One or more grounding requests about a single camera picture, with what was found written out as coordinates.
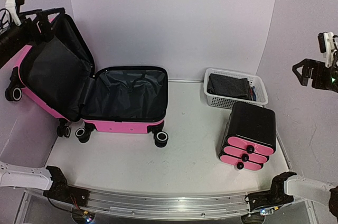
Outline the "black and pink drawer organizer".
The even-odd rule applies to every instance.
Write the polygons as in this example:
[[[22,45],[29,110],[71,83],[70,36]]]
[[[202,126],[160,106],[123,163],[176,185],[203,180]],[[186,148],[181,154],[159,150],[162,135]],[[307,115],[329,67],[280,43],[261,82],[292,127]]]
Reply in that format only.
[[[273,110],[237,102],[226,125],[219,160],[237,170],[258,171],[276,151]]]

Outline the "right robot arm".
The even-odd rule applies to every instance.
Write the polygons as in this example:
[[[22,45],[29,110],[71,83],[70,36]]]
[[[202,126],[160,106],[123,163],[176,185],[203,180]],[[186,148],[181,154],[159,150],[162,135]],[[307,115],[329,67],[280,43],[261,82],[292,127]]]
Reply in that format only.
[[[292,73],[292,80],[278,80],[274,110],[295,174],[269,189],[266,200],[278,204],[290,194],[337,214],[337,75],[313,59],[296,63]]]

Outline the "pink hard-shell suitcase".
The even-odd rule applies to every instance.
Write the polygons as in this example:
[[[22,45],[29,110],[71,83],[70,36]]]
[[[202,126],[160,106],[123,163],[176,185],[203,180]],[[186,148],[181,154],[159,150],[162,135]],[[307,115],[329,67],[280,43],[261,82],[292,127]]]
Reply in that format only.
[[[27,44],[5,90],[8,101],[29,96],[59,120],[57,135],[69,137],[70,123],[82,120],[76,138],[86,143],[93,131],[154,135],[166,146],[163,130],[168,74],[157,66],[116,66],[95,70],[93,56],[70,15],[48,16],[55,29],[49,42]]]

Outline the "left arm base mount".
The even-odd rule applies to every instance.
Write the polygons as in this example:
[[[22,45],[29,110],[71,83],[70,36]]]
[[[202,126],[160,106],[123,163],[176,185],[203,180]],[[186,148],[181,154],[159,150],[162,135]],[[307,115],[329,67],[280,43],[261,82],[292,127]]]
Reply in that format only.
[[[77,207],[85,207],[89,199],[89,190],[70,186],[66,183],[53,182],[51,188],[45,190],[43,195],[46,198],[73,204]]]

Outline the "blue cloth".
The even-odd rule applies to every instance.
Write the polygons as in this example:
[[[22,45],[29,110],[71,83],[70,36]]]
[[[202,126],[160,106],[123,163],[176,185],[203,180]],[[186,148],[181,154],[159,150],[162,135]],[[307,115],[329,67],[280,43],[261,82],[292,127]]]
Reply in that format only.
[[[250,87],[250,93],[251,93],[251,99],[252,99],[252,101],[257,101],[257,94],[256,94],[254,86]]]

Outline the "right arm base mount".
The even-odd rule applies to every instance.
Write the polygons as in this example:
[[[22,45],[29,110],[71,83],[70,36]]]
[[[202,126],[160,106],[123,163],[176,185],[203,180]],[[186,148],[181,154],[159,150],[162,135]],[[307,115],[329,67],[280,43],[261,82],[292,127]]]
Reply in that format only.
[[[294,201],[292,195],[283,192],[261,191],[248,194],[249,209],[255,212],[262,209],[280,207]]]

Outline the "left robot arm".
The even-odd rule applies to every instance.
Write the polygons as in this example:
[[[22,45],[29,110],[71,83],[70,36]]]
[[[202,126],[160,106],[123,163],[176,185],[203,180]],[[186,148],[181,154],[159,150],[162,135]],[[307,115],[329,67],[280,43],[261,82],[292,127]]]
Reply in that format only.
[[[65,9],[61,7],[20,13],[18,19],[21,24],[13,23],[1,34],[1,67],[27,44],[50,40],[53,29],[48,16],[57,13],[63,15]],[[1,162],[1,187],[40,189],[46,197],[55,196],[59,201],[71,197],[67,179],[60,168],[55,166],[33,168]]]

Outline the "black dotted cloth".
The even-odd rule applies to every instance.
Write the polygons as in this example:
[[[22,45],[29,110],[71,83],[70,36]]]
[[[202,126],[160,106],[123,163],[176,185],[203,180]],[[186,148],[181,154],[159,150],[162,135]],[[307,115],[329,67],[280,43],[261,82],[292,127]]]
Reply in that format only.
[[[206,90],[207,93],[217,96],[252,100],[251,86],[246,78],[237,79],[212,73],[209,75]]]

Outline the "white perforated plastic basket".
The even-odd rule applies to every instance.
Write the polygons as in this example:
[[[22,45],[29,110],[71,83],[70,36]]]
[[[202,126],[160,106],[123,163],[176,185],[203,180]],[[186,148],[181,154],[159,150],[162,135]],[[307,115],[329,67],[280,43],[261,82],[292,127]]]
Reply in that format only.
[[[212,73],[225,75],[225,76],[229,76],[229,77],[233,77],[237,79],[246,78],[249,81],[250,86],[255,87],[255,91],[257,94],[257,101],[217,96],[217,95],[207,93],[206,88],[207,88],[208,78],[209,78],[209,75]],[[204,75],[203,91],[204,91],[204,94],[206,95],[208,105],[212,107],[232,109],[233,104],[238,101],[247,102],[249,104],[258,105],[261,107],[263,105],[268,104],[268,96],[267,96],[265,85],[262,79],[259,76],[255,76],[255,75],[244,73],[244,72],[225,70],[225,69],[216,69],[216,68],[207,68],[205,71],[205,75]]]

